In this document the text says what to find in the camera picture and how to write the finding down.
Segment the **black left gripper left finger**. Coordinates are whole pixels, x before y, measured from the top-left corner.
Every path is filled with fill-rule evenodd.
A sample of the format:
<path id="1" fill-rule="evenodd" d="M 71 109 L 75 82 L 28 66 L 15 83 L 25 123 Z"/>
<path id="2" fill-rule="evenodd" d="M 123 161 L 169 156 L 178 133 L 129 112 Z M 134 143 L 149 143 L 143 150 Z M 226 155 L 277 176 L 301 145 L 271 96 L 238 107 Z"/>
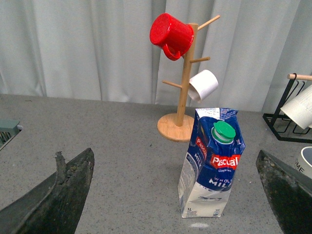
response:
<path id="1" fill-rule="evenodd" d="M 89 193 L 95 158 L 87 148 L 69 162 L 56 153 L 57 170 L 0 212 L 2 234 L 73 234 Z"/>

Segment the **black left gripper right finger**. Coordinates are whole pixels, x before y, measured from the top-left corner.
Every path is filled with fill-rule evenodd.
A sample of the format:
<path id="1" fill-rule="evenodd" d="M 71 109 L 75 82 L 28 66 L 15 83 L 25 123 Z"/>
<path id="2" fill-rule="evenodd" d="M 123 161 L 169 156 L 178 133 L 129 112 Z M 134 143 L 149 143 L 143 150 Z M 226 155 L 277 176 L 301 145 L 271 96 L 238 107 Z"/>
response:
<path id="1" fill-rule="evenodd" d="M 264 150 L 256 168 L 270 207 L 285 234 L 312 232 L 312 179 Z"/>

